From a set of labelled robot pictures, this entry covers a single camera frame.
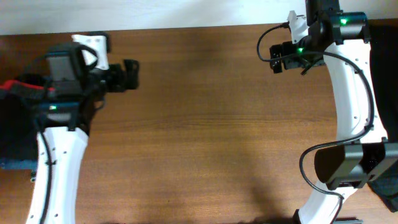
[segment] blue object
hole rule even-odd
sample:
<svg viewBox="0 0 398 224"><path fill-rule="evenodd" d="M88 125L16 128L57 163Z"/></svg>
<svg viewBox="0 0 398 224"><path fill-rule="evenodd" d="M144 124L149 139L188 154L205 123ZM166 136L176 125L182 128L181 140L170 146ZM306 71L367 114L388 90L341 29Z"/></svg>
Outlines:
<svg viewBox="0 0 398 224"><path fill-rule="evenodd" d="M1 158L0 168L7 170L36 170L37 161Z"/></svg>

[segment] wooden table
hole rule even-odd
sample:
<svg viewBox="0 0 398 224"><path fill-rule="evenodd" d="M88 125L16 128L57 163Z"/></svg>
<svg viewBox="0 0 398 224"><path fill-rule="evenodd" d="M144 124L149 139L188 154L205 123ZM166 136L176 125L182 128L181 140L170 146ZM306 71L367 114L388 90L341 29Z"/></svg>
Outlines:
<svg viewBox="0 0 398 224"><path fill-rule="evenodd" d="M139 90L109 94L93 121L80 170L77 223L237 223L291 217L311 188L299 156L335 139L326 67L274 75L256 55L271 25L127 30L111 34L109 61L141 63ZM268 35L264 54L289 40ZM69 34L0 37L1 79ZM305 161L312 180L313 158ZM24 223L29 171L0 170L0 222ZM341 217L396 223L369 187Z"/></svg>

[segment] red cable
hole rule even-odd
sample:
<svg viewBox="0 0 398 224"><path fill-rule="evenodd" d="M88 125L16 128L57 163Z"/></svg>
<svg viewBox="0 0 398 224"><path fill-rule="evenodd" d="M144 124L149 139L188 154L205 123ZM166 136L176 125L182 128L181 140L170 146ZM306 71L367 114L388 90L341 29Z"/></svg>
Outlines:
<svg viewBox="0 0 398 224"><path fill-rule="evenodd" d="M24 87L27 87L27 88L32 88L32 89L35 89L35 90L44 90L43 86L37 86L37 85L31 85L31 84L28 84L28 83L22 83L22 82L17 81L17 80L8 80L8 81L6 81L2 86L0 85L0 89L10 90L13 85L21 85L21 86L24 86ZM52 88L52 87L49 88L49 91L54 91L54 88Z"/></svg>

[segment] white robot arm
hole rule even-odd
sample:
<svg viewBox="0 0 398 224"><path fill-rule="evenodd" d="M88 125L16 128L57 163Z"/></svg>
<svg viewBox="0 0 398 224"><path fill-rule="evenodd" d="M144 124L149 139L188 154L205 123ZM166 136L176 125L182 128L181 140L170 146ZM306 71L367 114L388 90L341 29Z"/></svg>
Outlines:
<svg viewBox="0 0 398 224"><path fill-rule="evenodd" d="M305 68L302 75L313 66L328 67L337 112L336 142L307 149L300 158L300 171L314 190L296 211L294 223L329 224L350 195L393 165L398 145L388 142L374 100L366 16L344 13L334 0L307 0L306 5L307 16L291 11L288 22L275 27L289 28L291 42L272 46L271 59L262 58L259 44L273 28L261 36L257 53L271 63L274 73L282 72L282 62L285 69ZM314 185L305 176L302 160L316 149L315 170L320 180Z"/></svg>
<svg viewBox="0 0 398 224"><path fill-rule="evenodd" d="M74 42L54 46L45 55L50 76L43 86L17 80L0 86L0 98L18 96L38 132L39 158L28 224L75 223L80 164L91 121L104 106L105 94L138 87L137 61L124 60L126 71L119 64L108 64L106 33L72 37ZM97 108L100 101L103 105Z"/></svg>

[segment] wire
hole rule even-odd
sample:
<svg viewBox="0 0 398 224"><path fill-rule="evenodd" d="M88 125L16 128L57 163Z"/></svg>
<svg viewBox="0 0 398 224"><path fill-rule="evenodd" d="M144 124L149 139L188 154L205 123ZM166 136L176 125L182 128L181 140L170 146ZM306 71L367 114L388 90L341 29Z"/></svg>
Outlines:
<svg viewBox="0 0 398 224"><path fill-rule="evenodd" d="M341 208L343 207L343 200L344 200L344 197L343 197L341 194L339 194L339 193L336 193L336 192L329 192L329 191L326 191L326 190L322 190L322 189L320 189L319 187L315 186L315 184L313 184L313 183L309 180L309 178L307 177L307 175L306 175L305 172L304 172L303 161L304 161L305 156L306 156L308 153L310 153L310 152L312 152L312 151L314 151L314 150L321 149L321 148L326 148L326 147L331 147L331 146L339 146L339 145L342 145L342 144L352 143L352 142L354 142L354 141L357 141L357 140L361 139L363 136L367 135L367 133L370 132L370 130L373 128L373 122L374 122L374 99L373 99L372 89L371 89L371 86L370 86L368 80L366 79L366 76L365 76L365 74L363 73L363 71L362 71L354 62L352 62L350 59L345 58L345 57L343 57L343 56L340 56L340 55L338 55L338 54L334 54L334 53L330 53L330 52L312 52L312 51L308 51L308 52L302 52L302 53L299 53L299 54L286 55L286 56L279 57L279 58L272 58L272 59L265 59L265 58L263 58L263 57L261 56L260 50L259 50L259 48L260 48L260 43L261 43L262 38L263 38L267 33L269 33L270 31L272 31L272 30L274 30L274 29L279 28L280 26L281 26L281 25L279 25L279 26L277 26L277 27L273 27L273 28L271 28L271 29L265 31L265 33L263 33L263 34L260 36L259 42L257 43L257 54L258 54L258 57L260 58L260 60L262 60L263 62L275 62L275 61L285 60L285 59L289 59L289 58L302 57L302 56L304 56L304 55L323 55L323 56L326 55L326 56L329 56L329 57L334 57L334 58L340 59L340 60L342 60L342 61L348 63L349 65L351 65L351 66L358 72L358 75L359 75L359 77L362 79L362 82L364 83L364 86L365 86L365 89L366 89L366 93L367 93L367 95L368 95L368 99L369 99L369 110L370 110L370 112L369 112L369 123L368 123L368 125L366 125L366 126L364 127L364 130L363 130L362 133L358 134L357 136L355 136L355 137L353 137L353 138L349 138L349 139L345 139L345 140L340 140L340 141L333 141L333 142L328 142L328 143L323 143L323 144L318 144L318 145L316 145L316 146L312 146L312 147L308 148L307 150L305 150L305 151L302 153L302 155L300 156L300 160L299 160L300 173L301 173L301 175L303 176L303 178L304 178L304 180L306 181L306 183L307 183L309 186L311 186L314 190L316 190L316 191L318 191L318 192L320 192L320 193L327 194L327 195L335 195L335 196L337 196L337 197L339 198L339 206L338 206L336 215L335 215L335 216L333 217L333 219L332 219L332 223L333 223L333 222L337 219L337 216L338 216L338 214L339 214Z"/></svg>
<svg viewBox="0 0 398 224"><path fill-rule="evenodd" d="M44 89L44 92L43 92L43 100L47 98L47 95L48 95L48 93L49 93L50 85L51 85L51 84L52 84L52 79L49 79L49 80L47 80L47 81L44 83L44 86L43 86L43 89Z"/></svg>
<svg viewBox="0 0 398 224"><path fill-rule="evenodd" d="M260 58L263 62L267 62L267 60L264 59L263 57L261 57L261 54L260 54L260 44L261 44L261 41L262 41L262 39L263 39L269 32L271 32L271 31L273 31L273 30L276 30L276 29L279 29L279 28L289 28L289 22L284 22L284 23L282 23L282 24L280 24L280 25L277 25L277 26L275 26L275 27L273 27L273 28L271 28L271 29L265 31L265 32L260 36L260 38L259 38L259 41L258 41L258 43L257 43L257 55L259 56L259 58Z"/></svg>
<svg viewBox="0 0 398 224"><path fill-rule="evenodd" d="M30 106L27 104L26 100L22 97L20 97L20 100L22 102L22 104L27 108L27 110L30 111ZM48 169L48 176L47 176L47 189L46 189L46 193L45 193L45 200L44 200L44 207L43 207L43 212L42 212L42 216L40 218L40 224L44 224L45 222L45 217L47 216L47 212L49 210L49 203L50 203L50 194L51 194L51 186L52 186L52 158L51 158L51 152L50 152L50 146L49 143L47 142L47 139L44 136L44 133L42 131L42 128L39 125L38 119L33 118L33 125L36 129L36 131L40 134L43 143L44 143L44 147L45 147L45 153L47 154L47 162L46 164L48 165L49 169Z"/></svg>
<svg viewBox="0 0 398 224"><path fill-rule="evenodd" d="M95 108L95 112L102 110L105 107L105 104L106 104L105 97L102 97L102 104L101 104L101 106Z"/></svg>
<svg viewBox="0 0 398 224"><path fill-rule="evenodd" d="M301 75L305 75L307 74L307 72L313 68L318 62L320 62L323 58L320 57L318 59L316 59L314 62L312 62L309 66L305 67L304 70L301 72Z"/></svg>
<svg viewBox="0 0 398 224"><path fill-rule="evenodd" d="M94 50L94 49L92 49L91 47L89 47L89 46L87 46L87 45L84 45L84 44L80 44L80 50L86 50L86 51L88 51L89 53L91 53L91 54L95 57L95 61L94 61L93 63L87 65L87 69L88 69L89 71L91 71L91 70L94 69L94 68L97 66L97 64L98 64L98 55L97 55L96 50Z"/></svg>

